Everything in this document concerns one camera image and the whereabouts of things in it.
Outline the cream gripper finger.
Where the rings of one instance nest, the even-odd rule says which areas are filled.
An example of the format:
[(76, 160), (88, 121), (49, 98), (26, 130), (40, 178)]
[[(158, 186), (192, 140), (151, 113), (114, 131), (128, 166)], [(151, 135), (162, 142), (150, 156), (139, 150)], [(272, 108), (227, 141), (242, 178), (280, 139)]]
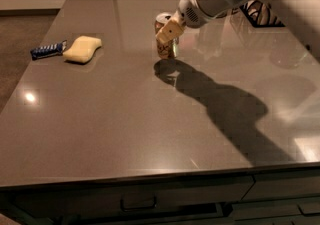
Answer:
[(178, 11), (173, 14), (160, 13), (156, 16), (156, 21), (163, 24), (156, 33), (156, 39), (162, 44), (181, 36), (186, 27), (185, 20)]

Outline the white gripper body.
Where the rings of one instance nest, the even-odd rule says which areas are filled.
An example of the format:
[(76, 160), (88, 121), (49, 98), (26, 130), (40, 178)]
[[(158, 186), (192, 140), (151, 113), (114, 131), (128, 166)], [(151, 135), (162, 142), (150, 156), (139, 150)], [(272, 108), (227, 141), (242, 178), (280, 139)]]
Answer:
[(200, 28), (247, 0), (180, 0), (177, 21), (182, 27)]

